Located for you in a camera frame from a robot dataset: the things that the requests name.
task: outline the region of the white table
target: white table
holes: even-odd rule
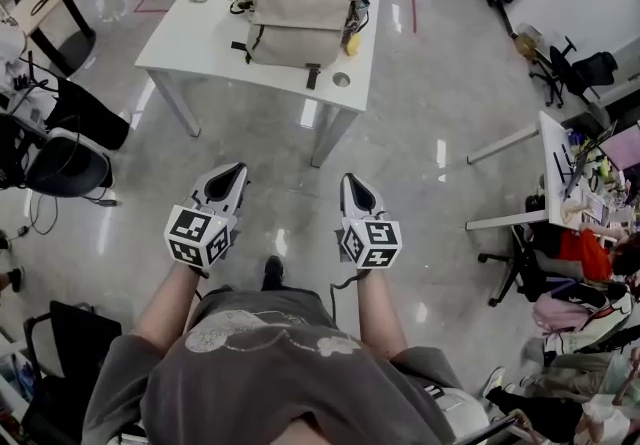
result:
[[[582,222],[582,212],[573,213],[571,219],[565,222],[563,219],[562,209],[582,204],[584,181],[580,181],[580,183],[571,192],[569,199],[565,201],[564,193],[566,184],[562,181],[562,177],[560,176],[556,161],[553,157],[555,152],[562,171],[564,173],[569,173],[569,163],[567,162],[562,150],[562,146],[564,145],[569,158],[573,160],[567,131],[562,125],[542,111],[540,111],[538,118],[538,123],[531,124],[515,134],[498,141],[497,143],[472,153],[467,157],[467,162],[469,164],[475,164],[476,162],[486,159],[491,155],[495,155],[510,146],[541,134],[542,144],[544,147],[544,186],[546,208],[544,210],[525,212],[523,214],[515,214],[512,216],[467,221],[465,225],[467,230],[479,230],[482,228],[492,228],[496,226],[512,226],[547,220],[549,223],[554,225],[569,228],[571,230],[579,230],[580,223]],[[567,183],[570,179],[571,175],[565,175]]]
[[[20,0],[11,12],[22,32],[30,37],[42,52],[65,76],[75,72],[87,59],[96,41],[96,33],[89,27],[73,0],[48,0],[37,13],[31,14],[40,0]],[[56,49],[40,30],[40,24],[61,2],[67,7],[80,31]]]
[[[318,139],[311,160],[319,167],[359,113],[367,109],[371,63],[378,19],[378,0],[370,0],[369,23],[361,31],[361,45],[354,57],[340,52],[338,59],[323,68],[316,88],[307,89],[308,70],[286,66],[261,65],[245,61],[245,53],[231,48],[231,42],[244,43],[249,31],[246,13],[229,13],[229,0],[193,3],[177,0],[138,56],[136,66],[144,68],[158,90],[194,137],[200,134],[196,118],[181,95],[172,74],[197,74],[268,86],[305,99],[328,104],[339,110]],[[346,74],[350,84],[340,87],[335,74]]]

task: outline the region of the t-shirt print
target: t-shirt print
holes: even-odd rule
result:
[[[249,353],[287,340],[325,358],[333,353],[351,354],[360,349],[360,345],[344,333],[327,329],[330,336],[317,339],[317,335],[303,331],[307,326],[303,318],[279,311],[226,310],[202,319],[189,332],[185,346],[194,353],[209,353],[221,348]]]

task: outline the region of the pink bag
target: pink bag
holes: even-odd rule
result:
[[[590,313],[582,305],[553,299],[549,293],[542,294],[533,305],[533,320],[547,332],[581,330],[589,320]]]

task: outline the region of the orange shirt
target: orange shirt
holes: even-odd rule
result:
[[[591,230],[584,230],[580,234],[565,230],[560,254],[556,258],[579,260],[582,272],[588,280],[608,281],[613,273],[609,253],[598,244],[598,239]]]

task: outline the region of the gray t-shirt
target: gray t-shirt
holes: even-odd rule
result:
[[[164,358],[140,337],[112,343],[83,444],[104,445],[140,418],[152,444],[268,444],[303,416],[333,444],[454,440],[423,389],[459,387],[442,353],[379,359],[315,294],[211,294],[188,329]]]

